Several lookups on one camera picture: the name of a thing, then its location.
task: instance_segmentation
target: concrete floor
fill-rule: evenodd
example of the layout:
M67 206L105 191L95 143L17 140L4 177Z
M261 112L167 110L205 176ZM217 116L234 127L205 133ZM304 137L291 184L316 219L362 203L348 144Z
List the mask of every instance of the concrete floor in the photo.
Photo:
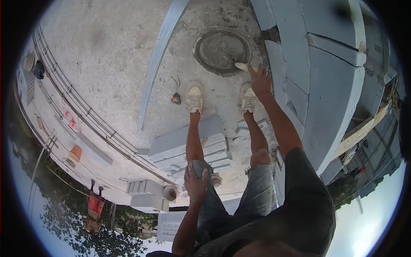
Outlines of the concrete floor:
M237 122L242 119L238 107L240 88L250 82L250 77L245 72L227 78L208 72L195 61L192 46L199 35L214 26L229 27L249 39L252 46L251 64L266 67L268 60L261 46L263 42L259 42L258 23L248 1L192 0L170 40L150 96L143 132L137 134L147 66L170 4L171 0L57 0L41 19L40 26L50 52L80 96L136 148L149 149L156 137L189 124L185 89L190 81L200 81L205 93L203 117L217 114L221 118L233 157L232 169L220 174L223 184L217 192L222 200L241 197L247 183L244 169L249 166L251 151L249 140L235 144L232 139L236 137ZM175 92L171 76L177 75L181 81L178 92L182 96L182 105L174 105L170 101ZM52 91L52 86L45 81L45 87ZM49 104L39 90L36 91L34 104L39 108L38 112L50 112L47 110ZM51 113L42 115L42 118L45 123L48 123L47 119L54 119ZM260 103L256 106L255 119L266 119L269 123ZM84 179L79 181L93 177L87 176L85 170L95 171L101 183L118 188L115 193L113 190L104 191L108 199L118 204L129 204L129 196L125 194L127 184L118 178L125 177L132 181L151 179L153 176L124 160L114 150L107 149L107 145L98 136L93 136L91 130L82 128L82 132L100 150L106 153L113 151L111 157L115 173L110 169L96 168L92 162L85 160ZM270 150L274 150L278 144L271 126L263 132ZM67 155L67 150L59 151L55 153L58 158ZM188 198L184 194L171 206L186 204Z

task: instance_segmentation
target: worker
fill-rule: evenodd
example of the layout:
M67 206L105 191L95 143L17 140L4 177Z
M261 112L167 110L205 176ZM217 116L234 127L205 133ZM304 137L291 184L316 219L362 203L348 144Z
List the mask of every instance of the worker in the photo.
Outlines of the worker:
M98 220L101 216L104 203L106 200L102 198L102 191L104 188L102 186L99 187L99 195L97 196L94 191L95 181L94 179L91 180L91 189L90 189L90 197L88 199L88 217L82 218L84 228L90 232L93 238L96 238L96 233L100 230L102 226L102 222L98 223Z
M212 182L212 167L204 161L199 138L203 87L193 81L186 91L190 111L184 181L190 197L188 210L174 237L172 253L160 256L324 256L335 231L335 209L330 194L302 148L299 135L271 93L269 71L249 66L252 83L240 93L241 116L251 137L248 183L234 213L229 215ZM285 157L285 201L271 211L271 160L267 141L254 120L259 100L268 113L279 149Z

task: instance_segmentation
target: dark t-shirt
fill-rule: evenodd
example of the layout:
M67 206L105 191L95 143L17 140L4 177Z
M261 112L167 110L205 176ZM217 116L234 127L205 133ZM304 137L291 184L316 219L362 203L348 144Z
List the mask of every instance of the dark t-shirt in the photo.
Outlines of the dark t-shirt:
M330 194L305 152L291 150L285 159L285 201L266 217L232 217L200 235L200 245L186 256L232 256L256 240L281 241L302 252L325 255L335 231ZM176 256L157 251L147 257Z

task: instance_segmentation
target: hand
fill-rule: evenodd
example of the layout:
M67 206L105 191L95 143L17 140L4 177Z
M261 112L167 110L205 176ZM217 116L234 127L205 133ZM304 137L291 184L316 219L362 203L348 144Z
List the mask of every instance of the hand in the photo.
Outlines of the hand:
M203 170L203 177L199 180L194 174L193 164L190 163L184 174L184 186L190 196L190 205L201 205L207 193L207 169Z
M260 97L267 94L272 95L271 72L260 67L258 68L258 72L254 72L249 64L247 64L247 68L251 76L251 86L256 96L260 99Z

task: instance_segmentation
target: beige sneaker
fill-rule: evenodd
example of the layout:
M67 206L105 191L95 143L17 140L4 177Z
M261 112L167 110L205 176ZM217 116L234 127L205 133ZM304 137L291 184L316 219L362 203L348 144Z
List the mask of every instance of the beige sneaker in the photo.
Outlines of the beige sneaker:
M253 88L251 87L251 83L246 83L242 86L240 98L241 98L240 114L241 114L241 117L244 119L244 114L247 111L254 112L254 106L255 106L255 103L257 102L257 96L254 93Z
M199 111L203 109L203 86L200 82L191 81L185 91L185 99L187 101L187 109L189 112Z

